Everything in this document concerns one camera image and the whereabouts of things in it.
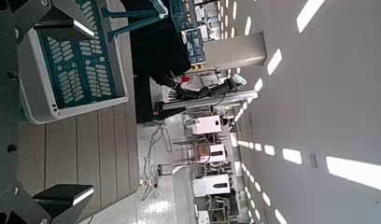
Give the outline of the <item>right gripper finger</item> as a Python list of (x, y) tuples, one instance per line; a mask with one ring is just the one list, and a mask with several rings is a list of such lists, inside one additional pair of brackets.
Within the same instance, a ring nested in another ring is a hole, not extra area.
[(33, 199), (50, 215), (49, 224), (76, 224), (93, 194), (93, 185), (57, 184)]
[(50, 0), (51, 9), (34, 26), (40, 34), (61, 41), (94, 39), (90, 22), (76, 0)]

